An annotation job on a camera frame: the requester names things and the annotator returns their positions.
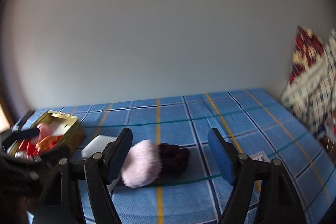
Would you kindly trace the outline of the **blue plaid bed sheet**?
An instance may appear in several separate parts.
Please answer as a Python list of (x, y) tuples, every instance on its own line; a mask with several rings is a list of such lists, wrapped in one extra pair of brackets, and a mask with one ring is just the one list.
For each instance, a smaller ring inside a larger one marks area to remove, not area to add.
[(150, 100), (61, 107), (78, 117), (85, 144), (97, 135), (149, 139), (190, 151), (179, 178), (132, 189), (119, 185), (112, 201), (123, 223), (216, 223), (232, 187), (220, 174), (207, 136), (225, 141), (252, 159), (280, 159), (293, 180), (308, 223), (318, 223), (335, 200), (335, 166), (307, 129), (264, 90), (236, 90)]

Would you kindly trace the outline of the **red satin drawstring pouch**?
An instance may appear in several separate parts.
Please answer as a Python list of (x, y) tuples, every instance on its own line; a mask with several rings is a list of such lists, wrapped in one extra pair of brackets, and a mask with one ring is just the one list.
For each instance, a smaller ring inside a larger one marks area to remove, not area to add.
[(25, 139), (19, 145), (18, 151), (15, 153), (15, 157), (29, 159), (34, 156), (38, 156), (41, 153), (48, 152), (56, 146), (57, 142), (60, 141), (61, 138), (62, 135), (49, 135), (36, 144), (33, 144), (29, 140)]

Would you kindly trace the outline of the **gold metal tin box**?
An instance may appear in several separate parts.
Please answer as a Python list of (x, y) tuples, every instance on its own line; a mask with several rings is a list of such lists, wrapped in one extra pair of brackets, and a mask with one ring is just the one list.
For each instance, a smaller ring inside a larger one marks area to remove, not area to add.
[[(29, 128), (35, 128), (40, 123), (50, 123), (52, 121), (60, 121), (62, 124), (65, 124), (67, 126), (67, 130), (66, 133), (62, 135), (60, 141), (57, 142), (56, 146), (48, 152), (56, 151), (57, 149), (66, 147), (69, 150), (69, 152), (66, 153), (66, 157), (71, 158), (75, 153), (75, 151), (79, 148), (80, 144), (86, 138), (86, 135), (84, 133), (82, 126), (80, 125), (78, 117), (66, 113), (60, 113), (48, 110), (45, 111), (36, 120), (33, 120), (32, 115), (27, 120), (26, 124), (22, 127), (21, 131)], [(22, 141), (23, 140), (17, 140), (14, 144), (12, 144), (11, 147), (7, 149), (7, 153), (10, 156), (15, 156), (15, 153), (18, 151), (19, 145), (22, 143)], [(34, 156), (27, 160), (37, 159), (38, 157), (41, 157), (42, 155), (48, 152), (41, 153), (40, 155)]]

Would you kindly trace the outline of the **dark purple scrunchie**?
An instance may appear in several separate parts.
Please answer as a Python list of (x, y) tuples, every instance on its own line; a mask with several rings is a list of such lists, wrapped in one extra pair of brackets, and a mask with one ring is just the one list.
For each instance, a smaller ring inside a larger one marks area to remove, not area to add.
[(180, 179), (186, 172), (189, 164), (189, 149), (168, 143), (159, 144), (158, 149), (161, 160), (161, 171), (157, 182), (169, 182)]

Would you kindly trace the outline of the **pink fluffy puff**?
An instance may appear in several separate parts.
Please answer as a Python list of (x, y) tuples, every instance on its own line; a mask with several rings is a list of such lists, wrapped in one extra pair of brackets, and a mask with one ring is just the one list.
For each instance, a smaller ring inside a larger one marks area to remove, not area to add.
[(159, 147), (146, 139), (129, 150), (121, 169), (121, 178), (127, 187), (140, 188), (154, 182), (161, 169)]

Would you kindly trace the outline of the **white pink rolled towel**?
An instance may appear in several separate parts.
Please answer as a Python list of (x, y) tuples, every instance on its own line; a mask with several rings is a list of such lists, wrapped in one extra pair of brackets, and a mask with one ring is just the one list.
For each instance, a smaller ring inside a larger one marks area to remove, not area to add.
[(62, 136), (66, 133), (67, 126), (60, 121), (52, 121), (50, 123), (40, 123), (37, 125), (39, 129), (39, 135), (33, 137), (30, 140), (31, 144), (37, 144), (37, 142), (43, 140), (48, 136)]

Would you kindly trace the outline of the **black phone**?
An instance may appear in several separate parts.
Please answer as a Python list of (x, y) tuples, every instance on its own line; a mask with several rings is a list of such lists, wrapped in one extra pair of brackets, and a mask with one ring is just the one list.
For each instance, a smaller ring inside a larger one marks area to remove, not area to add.
[(35, 110), (29, 110), (22, 116), (17, 123), (13, 126), (14, 131), (21, 131), (22, 127), (26, 124), (27, 120), (35, 113)]

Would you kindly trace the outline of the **white plaid cloth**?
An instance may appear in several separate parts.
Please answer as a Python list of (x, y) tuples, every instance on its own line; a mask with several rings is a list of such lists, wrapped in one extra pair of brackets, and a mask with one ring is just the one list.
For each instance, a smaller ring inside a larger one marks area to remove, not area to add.
[(280, 99), (314, 135), (335, 112), (335, 29), (323, 46), (324, 56), (292, 84), (288, 81)]

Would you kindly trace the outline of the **white black sponge block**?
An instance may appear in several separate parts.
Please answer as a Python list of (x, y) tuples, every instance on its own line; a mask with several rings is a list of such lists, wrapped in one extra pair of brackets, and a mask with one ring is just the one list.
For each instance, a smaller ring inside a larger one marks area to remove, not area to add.
[(116, 137), (98, 135), (93, 140), (91, 140), (81, 151), (81, 158), (88, 159), (96, 152), (104, 151), (108, 143), (116, 141)]

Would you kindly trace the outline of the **red patterned pillow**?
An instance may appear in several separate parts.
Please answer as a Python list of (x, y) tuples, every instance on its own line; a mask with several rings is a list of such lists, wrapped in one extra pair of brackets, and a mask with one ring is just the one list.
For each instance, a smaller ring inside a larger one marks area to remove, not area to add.
[(323, 56), (322, 40), (311, 29), (297, 26), (289, 83), (292, 84), (296, 78), (307, 72)]

